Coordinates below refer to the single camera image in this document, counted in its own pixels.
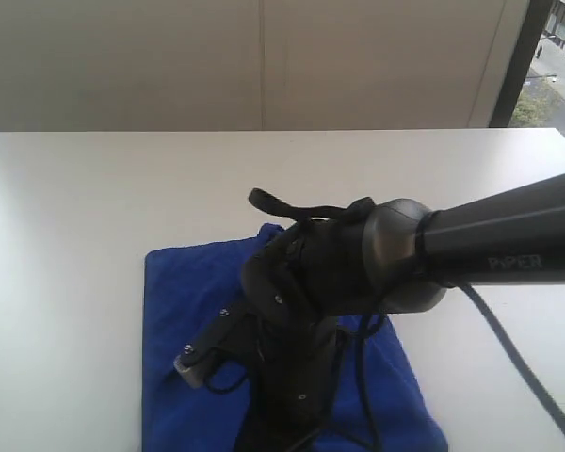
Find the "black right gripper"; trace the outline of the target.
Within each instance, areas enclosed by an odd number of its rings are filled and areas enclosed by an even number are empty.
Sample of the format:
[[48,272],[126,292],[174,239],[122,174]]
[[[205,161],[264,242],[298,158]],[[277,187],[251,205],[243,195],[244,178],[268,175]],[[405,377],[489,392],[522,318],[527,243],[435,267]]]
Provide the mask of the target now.
[[339,364],[334,317],[302,328],[258,323],[250,403],[235,451],[308,451],[331,414]]

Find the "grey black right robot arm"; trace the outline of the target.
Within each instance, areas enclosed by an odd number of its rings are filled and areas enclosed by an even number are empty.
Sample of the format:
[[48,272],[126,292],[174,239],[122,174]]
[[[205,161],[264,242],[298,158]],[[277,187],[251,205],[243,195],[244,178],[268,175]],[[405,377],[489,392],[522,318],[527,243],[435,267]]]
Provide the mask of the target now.
[[303,451],[329,425],[346,333],[358,315],[355,379],[366,419],[365,343],[388,315],[422,313],[446,290],[475,304],[565,437],[565,414],[541,385],[480,284],[565,283],[565,174],[465,205],[432,210],[411,199],[346,208],[295,207],[255,188],[257,209],[292,225],[242,269],[253,321],[251,400],[238,451]]

